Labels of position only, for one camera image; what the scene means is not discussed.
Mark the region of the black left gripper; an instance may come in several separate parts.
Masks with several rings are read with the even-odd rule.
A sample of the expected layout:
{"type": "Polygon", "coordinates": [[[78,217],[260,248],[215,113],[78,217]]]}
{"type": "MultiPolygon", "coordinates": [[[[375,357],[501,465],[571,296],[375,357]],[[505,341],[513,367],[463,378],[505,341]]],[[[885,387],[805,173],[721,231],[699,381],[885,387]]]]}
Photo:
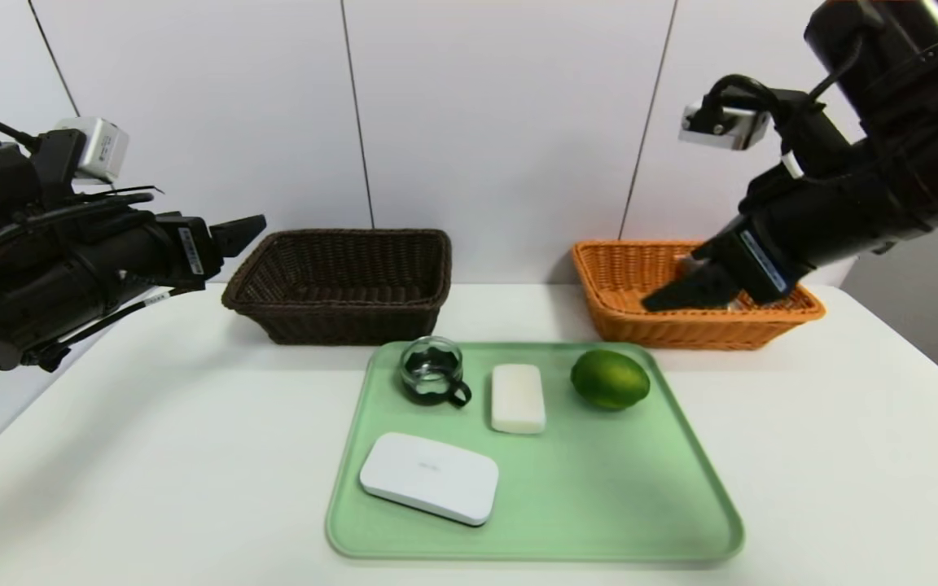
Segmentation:
{"type": "Polygon", "coordinates": [[[222,257],[241,256],[265,230],[264,215],[208,226],[180,212],[123,210],[99,222],[99,300],[124,303],[159,286],[199,290],[222,257]]]}

